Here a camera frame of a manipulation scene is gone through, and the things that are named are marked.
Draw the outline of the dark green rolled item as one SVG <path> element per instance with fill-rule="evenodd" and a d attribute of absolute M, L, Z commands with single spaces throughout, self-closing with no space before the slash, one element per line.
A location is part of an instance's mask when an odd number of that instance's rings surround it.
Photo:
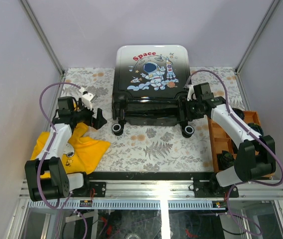
<path fill-rule="evenodd" d="M 225 170 L 234 165 L 235 158 L 233 154 L 228 151 L 222 150 L 220 154 L 217 154 L 217 162 L 219 170 Z"/>

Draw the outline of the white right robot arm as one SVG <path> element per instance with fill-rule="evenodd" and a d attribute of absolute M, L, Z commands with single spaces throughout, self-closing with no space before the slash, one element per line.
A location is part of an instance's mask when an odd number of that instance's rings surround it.
<path fill-rule="evenodd" d="M 237 147 L 234 164 L 215 173 L 209 180 L 207 187 L 212 195 L 221 196 L 229 186 L 275 172 L 274 139 L 269 135 L 262 136 L 249 127 L 223 97 L 214 96 L 208 83 L 188 86 L 185 108 L 188 120 L 207 116 L 224 130 Z"/>

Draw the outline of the dark patterned rolled item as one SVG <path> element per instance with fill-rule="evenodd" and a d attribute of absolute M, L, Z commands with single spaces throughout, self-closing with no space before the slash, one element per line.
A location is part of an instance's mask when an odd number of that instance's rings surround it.
<path fill-rule="evenodd" d="M 248 126 L 253 129 L 254 131 L 258 132 L 261 136 L 264 136 L 264 131 L 262 129 L 262 127 L 254 122 L 248 123 Z"/>

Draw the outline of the wooden compartment organizer tray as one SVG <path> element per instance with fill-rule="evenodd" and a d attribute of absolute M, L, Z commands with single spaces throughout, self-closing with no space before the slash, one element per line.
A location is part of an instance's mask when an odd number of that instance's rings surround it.
<path fill-rule="evenodd" d="M 208 118 L 210 142 L 213 156 L 213 167 L 220 184 L 228 181 L 247 182 L 269 176 L 276 170 L 276 162 L 269 151 L 275 152 L 275 142 L 271 136 L 261 136 L 248 126 L 254 122 L 251 116 L 256 112 L 248 112 L 249 121 L 241 120 L 235 113 L 229 115 L 226 108 L 218 108 Z M 234 165 L 219 170 L 217 154 L 222 150 L 233 154 Z"/>

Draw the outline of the black rolled item top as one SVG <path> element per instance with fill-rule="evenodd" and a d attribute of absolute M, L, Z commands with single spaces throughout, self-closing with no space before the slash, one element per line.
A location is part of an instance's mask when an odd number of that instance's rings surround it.
<path fill-rule="evenodd" d="M 245 114 L 241 109 L 238 108 L 233 108 L 233 112 L 241 119 L 244 120 L 245 119 Z"/>

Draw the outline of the yellow Snoopy t-shirt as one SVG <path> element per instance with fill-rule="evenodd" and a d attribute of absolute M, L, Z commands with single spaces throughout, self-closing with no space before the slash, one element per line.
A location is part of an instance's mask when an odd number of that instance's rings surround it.
<path fill-rule="evenodd" d="M 55 129 L 40 134 L 30 159 L 41 160 L 44 153 L 47 153 L 46 161 L 52 156 L 61 156 L 67 174 L 92 173 L 111 143 L 84 136 L 89 127 L 83 122 L 76 125 L 73 133 L 66 129 L 59 131 L 54 126 Z"/>

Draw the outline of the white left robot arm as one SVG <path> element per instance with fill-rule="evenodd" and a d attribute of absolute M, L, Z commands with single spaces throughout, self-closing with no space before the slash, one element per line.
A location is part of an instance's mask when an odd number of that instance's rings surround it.
<path fill-rule="evenodd" d="M 50 131 L 40 134 L 24 167 L 31 200 L 65 198 L 71 191 L 82 197 L 90 193 L 88 175 L 111 145 L 84 135 L 90 127 L 100 129 L 107 123 L 101 109 L 93 116 L 93 98 L 84 92 L 79 99 L 58 99 Z"/>

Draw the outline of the aluminium front rail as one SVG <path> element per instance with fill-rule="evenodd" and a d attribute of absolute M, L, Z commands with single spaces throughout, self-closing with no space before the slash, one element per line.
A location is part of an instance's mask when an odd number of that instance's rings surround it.
<path fill-rule="evenodd" d="M 200 184 L 192 180 L 155 181 L 155 180 L 93 180 L 97 199 L 225 199 L 225 193 L 214 195 L 208 193 Z M 283 186 L 265 186 L 253 182 L 236 186 L 233 189 L 233 200 L 283 200 Z"/>

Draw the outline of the black suitcase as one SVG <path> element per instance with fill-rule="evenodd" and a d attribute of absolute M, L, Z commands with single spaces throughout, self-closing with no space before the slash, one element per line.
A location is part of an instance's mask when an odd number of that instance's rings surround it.
<path fill-rule="evenodd" d="M 112 92 L 112 132 L 125 124 L 181 127 L 190 138 L 184 89 L 190 76 L 188 52 L 181 45 L 126 45 L 118 49 Z"/>

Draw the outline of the floral patterned table cloth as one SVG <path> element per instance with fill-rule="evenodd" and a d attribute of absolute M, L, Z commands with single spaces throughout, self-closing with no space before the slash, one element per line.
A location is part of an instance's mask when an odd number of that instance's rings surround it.
<path fill-rule="evenodd" d="M 208 119 L 190 122 L 195 132 L 184 138 L 176 126 L 133 126 L 126 124 L 121 136 L 111 131 L 113 125 L 111 96 L 113 68 L 69 68 L 65 81 L 80 85 L 97 98 L 95 108 L 103 110 L 108 123 L 101 129 L 89 128 L 84 134 L 110 142 L 111 146 L 98 164 L 98 171 L 138 172 L 212 172 L 212 152 Z"/>

